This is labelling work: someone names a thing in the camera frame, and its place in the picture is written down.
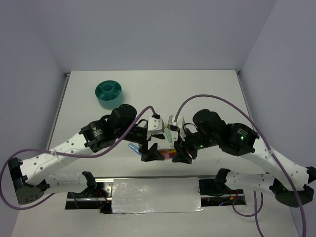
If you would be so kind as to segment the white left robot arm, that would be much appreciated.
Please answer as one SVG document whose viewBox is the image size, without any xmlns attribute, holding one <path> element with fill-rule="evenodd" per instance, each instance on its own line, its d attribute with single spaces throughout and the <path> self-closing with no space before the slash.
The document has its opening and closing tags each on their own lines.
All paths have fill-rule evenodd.
<svg viewBox="0 0 316 237">
<path fill-rule="evenodd" d="M 91 172 L 61 174 L 59 170 L 79 158 L 98 158 L 122 140 L 146 148 L 151 137 L 164 139 L 164 122 L 157 113 L 145 120 L 144 127 L 139 125 L 141 116 L 152 109 L 148 106 L 138 114 L 133 106 L 122 104 L 50 150 L 36 149 L 38 155 L 25 160 L 13 155 L 7 165 L 18 203 L 29 205 L 45 194 L 62 192 L 93 196 L 97 184 Z"/>
</svg>

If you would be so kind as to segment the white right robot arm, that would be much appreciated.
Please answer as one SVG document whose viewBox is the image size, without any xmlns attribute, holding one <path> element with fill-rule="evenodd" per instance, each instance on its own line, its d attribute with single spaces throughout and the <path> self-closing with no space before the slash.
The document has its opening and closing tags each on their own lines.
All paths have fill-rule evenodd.
<svg viewBox="0 0 316 237">
<path fill-rule="evenodd" d="M 174 142 L 176 155 L 172 162 L 190 164 L 198 150 L 219 147 L 224 153 L 241 157 L 264 170 L 263 174 L 242 174 L 228 168 L 219 169 L 214 183 L 220 193 L 249 190 L 273 195 L 280 203 L 299 207 L 313 200 L 309 183 L 316 179 L 316 169 L 303 167 L 277 151 L 268 149 L 257 132 L 242 123 L 226 124 L 216 112 L 208 109 L 193 116 L 196 132 L 186 128 L 183 118 L 170 116 L 168 128 L 178 132 Z"/>
</svg>

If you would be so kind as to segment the pink-capped crayon bottle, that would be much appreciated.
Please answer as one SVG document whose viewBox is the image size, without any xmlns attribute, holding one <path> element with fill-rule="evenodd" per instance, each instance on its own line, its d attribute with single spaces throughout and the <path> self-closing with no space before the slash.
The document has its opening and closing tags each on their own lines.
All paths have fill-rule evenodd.
<svg viewBox="0 0 316 237">
<path fill-rule="evenodd" d="M 176 150 L 175 149 L 171 149 L 171 150 L 159 150 L 158 151 L 163 157 L 164 159 L 172 159 L 174 156 L 176 156 Z"/>
</svg>

